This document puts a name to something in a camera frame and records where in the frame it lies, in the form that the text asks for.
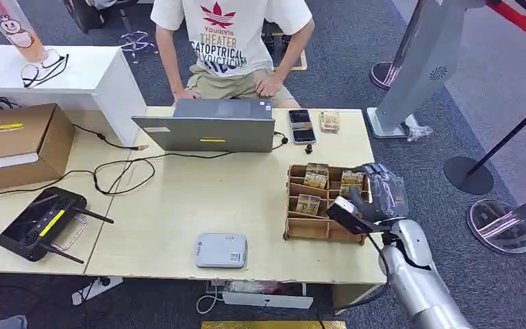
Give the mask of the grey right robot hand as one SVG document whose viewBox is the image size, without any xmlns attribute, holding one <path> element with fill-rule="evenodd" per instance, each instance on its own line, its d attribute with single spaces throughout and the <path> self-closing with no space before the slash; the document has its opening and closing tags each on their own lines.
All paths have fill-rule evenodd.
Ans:
<svg viewBox="0 0 526 329">
<path fill-rule="evenodd" d="M 359 210 L 363 219 L 375 223 L 385 219 L 408 216 L 410 209 L 402 177 L 397 176 L 378 162 L 354 167 L 351 172 L 368 176 L 372 202 L 366 202 L 361 198 L 358 187 L 349 188 L 349 199 Z"/>
</svg>

